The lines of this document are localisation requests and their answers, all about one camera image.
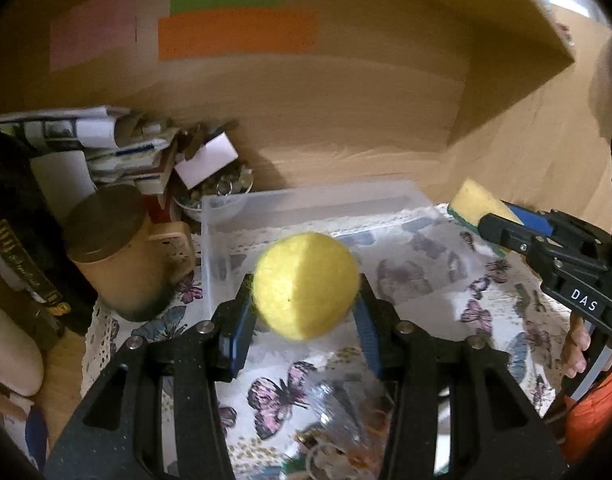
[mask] felt ball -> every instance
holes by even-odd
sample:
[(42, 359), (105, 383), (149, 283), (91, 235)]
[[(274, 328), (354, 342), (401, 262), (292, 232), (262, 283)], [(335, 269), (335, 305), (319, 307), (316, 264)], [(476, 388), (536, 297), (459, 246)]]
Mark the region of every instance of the felt ball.
[(304, 341), (329, 332), (359, 291), (359, 269), (348, 248), (320, 233), (275, 242), (257, 262), (253, 299), (268, 326)]

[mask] mug lid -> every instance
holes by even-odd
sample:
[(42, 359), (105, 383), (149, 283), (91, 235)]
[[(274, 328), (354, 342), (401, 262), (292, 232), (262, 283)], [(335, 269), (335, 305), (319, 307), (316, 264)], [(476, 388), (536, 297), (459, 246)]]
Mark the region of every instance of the mug lid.
[(146, 205), (135, 186), (105, 186), (78, 204), (64, 223), (68, 257), (98, 262), (126, 245), (143, 225)]

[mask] brown mug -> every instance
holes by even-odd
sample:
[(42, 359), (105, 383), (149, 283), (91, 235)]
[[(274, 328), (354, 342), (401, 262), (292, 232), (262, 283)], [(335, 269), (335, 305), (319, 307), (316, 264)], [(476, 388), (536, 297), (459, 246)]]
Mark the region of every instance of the brown mug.
[[(176, 259), (166, 247), (172, 238), (181, 242)], [(102, 187), (86, 198), (66, 218), (64, 239), (68, 258), (103, 303), (129, 321), (159, 314), (195, 268), (188, 224), (153, 224), (134, 186)]]

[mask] human hand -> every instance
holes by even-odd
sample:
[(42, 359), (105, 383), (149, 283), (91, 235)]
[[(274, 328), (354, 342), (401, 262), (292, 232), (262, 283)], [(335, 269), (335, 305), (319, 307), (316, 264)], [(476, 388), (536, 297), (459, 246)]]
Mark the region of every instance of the human hand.
[[(590, 345), (590, 335), (584, 327), (584, 318), (570, 313), (570, 329), (566, 335), (564, 346), (561, 349), (561, 368), (564, 374), (571, 379), (578, 373), (586, 370), (586, 359), (582, 354), (588, 350)], [(612, 339), (608, 342), (612, 348)], [(612, 366), (612, 356), (604, 366), (604, 371)]]

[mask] yellow sponge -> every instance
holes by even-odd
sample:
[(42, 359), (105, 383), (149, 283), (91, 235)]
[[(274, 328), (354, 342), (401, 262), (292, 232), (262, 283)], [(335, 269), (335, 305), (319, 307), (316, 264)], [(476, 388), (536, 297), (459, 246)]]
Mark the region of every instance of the yellow sponge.
[(330, 236), (303, 233), (271, 245), (257, 263), (253, 299), (268, 326), (304, 341), (324, 335), (353, 305), (359, 269)]
[(464, 181), (449, 203), (448, 213), (473, 231), (477, 231), (481, 218), (488, 213), (494, 213), (523, 225), (523, 222), (506, 204), (497, 200), (487, 189), (470, 178)]

